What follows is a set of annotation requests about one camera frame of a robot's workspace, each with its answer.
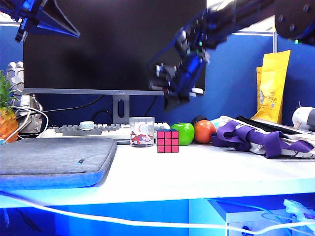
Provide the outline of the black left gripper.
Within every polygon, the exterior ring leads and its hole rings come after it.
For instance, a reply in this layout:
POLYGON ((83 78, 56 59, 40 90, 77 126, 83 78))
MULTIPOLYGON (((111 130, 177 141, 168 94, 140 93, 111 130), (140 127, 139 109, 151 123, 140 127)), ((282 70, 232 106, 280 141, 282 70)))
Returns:
POLYGON ((25 41, 28 34, 67 35, 79 37, 80 32, 62 12, 56 0, 1 0, 0 11, 20 26, 16 42, 25 41))

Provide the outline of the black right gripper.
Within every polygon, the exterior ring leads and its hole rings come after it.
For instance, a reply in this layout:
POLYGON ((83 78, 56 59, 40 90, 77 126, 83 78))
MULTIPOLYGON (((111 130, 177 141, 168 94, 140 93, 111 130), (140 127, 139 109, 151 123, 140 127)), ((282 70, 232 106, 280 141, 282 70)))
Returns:
POLYGON ((209 61, 210 55, 208 52, 190 52, 182 58, 174 76, 169 80, 168 87, 171 92, 180 95, 180 100, 177 96, 165 96, 165 112, 177 108, 181 103, 189 103, 189 93, 196 84, 204 66, 209 63, 209 61))

